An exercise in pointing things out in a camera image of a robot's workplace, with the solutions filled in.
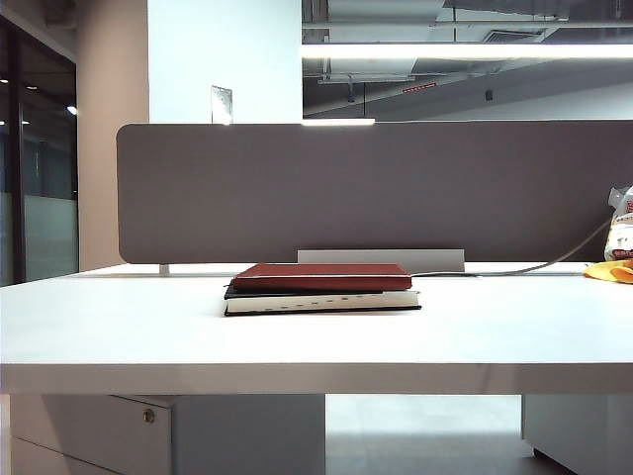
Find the book cover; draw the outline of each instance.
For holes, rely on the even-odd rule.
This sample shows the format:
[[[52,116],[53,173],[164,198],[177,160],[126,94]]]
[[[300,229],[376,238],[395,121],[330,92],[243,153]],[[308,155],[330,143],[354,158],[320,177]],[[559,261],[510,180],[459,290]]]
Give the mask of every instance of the book cover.
[[[266,264],[237,274],[237,290],[406,290],[411,276],[397,264]]]

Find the floor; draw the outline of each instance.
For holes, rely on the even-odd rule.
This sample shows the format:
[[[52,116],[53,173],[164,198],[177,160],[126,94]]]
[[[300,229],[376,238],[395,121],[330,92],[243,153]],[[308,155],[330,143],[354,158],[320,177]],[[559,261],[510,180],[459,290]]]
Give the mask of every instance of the floor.
[[[7,403],[0,396],[8,475]],[[327,475],[573,475],[521,440],[519,396],[329,395],[326,403]]]

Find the gray divider panel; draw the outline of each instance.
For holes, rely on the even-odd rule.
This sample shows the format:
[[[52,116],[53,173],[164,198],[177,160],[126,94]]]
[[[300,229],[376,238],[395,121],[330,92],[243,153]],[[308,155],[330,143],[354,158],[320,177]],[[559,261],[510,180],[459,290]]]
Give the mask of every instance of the gray divider panel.
[[[118,134],[121,256],[295,261],[307,248],[465,248],[548,260],[633,182],[633,121],[367,127],[130,125]],[[573,260],[601,259],[604,235]]]

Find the desk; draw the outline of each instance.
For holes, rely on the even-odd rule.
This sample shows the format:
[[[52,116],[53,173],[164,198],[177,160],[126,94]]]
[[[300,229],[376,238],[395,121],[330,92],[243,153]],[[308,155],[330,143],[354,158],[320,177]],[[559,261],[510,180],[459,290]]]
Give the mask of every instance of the desk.
[[[125,265],[0,290],[2,391],[633,392],[628,286],[580,275],[425,278],[415,280],[419,312],[224,318],[229,277],[199,273],[241,268],[182,266],[161,278],[157,266]]]

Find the book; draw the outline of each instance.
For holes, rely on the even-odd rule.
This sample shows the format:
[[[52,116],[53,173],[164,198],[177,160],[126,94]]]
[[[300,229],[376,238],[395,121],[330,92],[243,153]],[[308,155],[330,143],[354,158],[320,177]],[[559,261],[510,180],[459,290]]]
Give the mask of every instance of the book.
[[[376,310],[417,310],[417,292],[396,291],[305,291],[246,292],[229,285],[225,293],[226,316],[302,314],[314,312],[360,312]]]
[[[256,264],[237,274],[237,290],[387,291],[411,287],[397,264]]]

